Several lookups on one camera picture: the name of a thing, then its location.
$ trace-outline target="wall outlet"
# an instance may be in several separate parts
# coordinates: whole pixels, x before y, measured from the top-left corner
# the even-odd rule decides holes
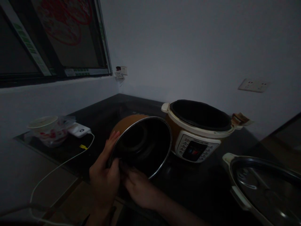
[[[121,74],[128,75],[128,67],[121,66]]]
[[[258,92],[263,93],[266,91],[268,86],[270,85],[270,82],[265,82],[261,80],[253,80],[246,78],[241,85],[238,87],[239,90],[245,90],[245,91],[252,91],[252,92]]]
[[[117,79],[121,79],[121,78],[124,78],[123,74],[121,73],[121,71],[116,71],[115,72],[115,76]]]

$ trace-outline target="digital display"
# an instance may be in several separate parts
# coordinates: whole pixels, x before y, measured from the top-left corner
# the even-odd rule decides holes
[[[184,154],[182,155],[183,158],[190,160],[190,161],[197,161],[201,154],[206,150],[208,145],[200,144],[195,141],[191,141],[186,148]]]

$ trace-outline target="yellow plug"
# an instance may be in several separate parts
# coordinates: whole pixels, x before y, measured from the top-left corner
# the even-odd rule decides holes
[[[85,150],[88,149],[85,145],[82,145],[82,144],[79,147],[82,148],[82,149],[85,149]]]

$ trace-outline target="plastic bag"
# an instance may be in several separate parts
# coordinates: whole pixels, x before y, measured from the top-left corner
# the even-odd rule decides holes
[[[27,126],[30,131],[24,134],[24,141],[30,143],[37,137],[50,148],[60,146],[68,137],[68,128],[76,122],[75,116],[47,116],[33,120]]]

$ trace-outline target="dark countertop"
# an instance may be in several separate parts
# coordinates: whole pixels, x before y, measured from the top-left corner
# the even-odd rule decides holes
[[[66,163],[63,168],[89,183],[88,170],[101,153],[114,125],[122,118],[137,113],[164,118],[165,113],[161,112],[162,104],[158,101],[117,94],[70,114],[76,117],[78,123],[91,128],[95,140],[87,152]],[[16,139],[24,143],[23,137],[21,134]],[[60,147],[48,148],[34,137],[26,145],[54,163],[61,164],[82,152],[83,149],[79,146],[81,144],[88,146],[91,140],[90,134],[81,139],[69,136]],[[171,153],[152,182],[169,197],[211,225],[258,225],[260,223],[253,215],[243,211],[230,194],[230,180],[221,165],[222,156],[227,152],[276,160],[250,132],[243,128],[226,138],[203,163],[191,163]],[[123,189],[119,196],[131,209],[151,219],[154,222],[151,225],[160,224],[160,217],[157,214],[136,206]]]

